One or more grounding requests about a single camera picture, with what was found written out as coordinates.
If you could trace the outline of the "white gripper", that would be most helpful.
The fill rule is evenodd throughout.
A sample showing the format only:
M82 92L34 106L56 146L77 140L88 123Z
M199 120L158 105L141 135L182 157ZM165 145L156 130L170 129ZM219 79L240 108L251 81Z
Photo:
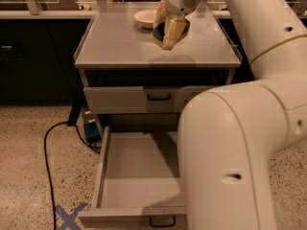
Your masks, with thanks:
M192 13L201 0L161 0L156 10L153 28L164 24L163 50L172 50L186 27L185 17Z

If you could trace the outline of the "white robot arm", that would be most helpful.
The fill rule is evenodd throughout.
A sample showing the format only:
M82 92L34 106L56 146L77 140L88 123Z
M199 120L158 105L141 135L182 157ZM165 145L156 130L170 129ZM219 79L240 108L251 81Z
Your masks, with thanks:
M177 155L189 230L277 230L271 156L306 137L306 28L285 0L225 0L254 79L183 109Z

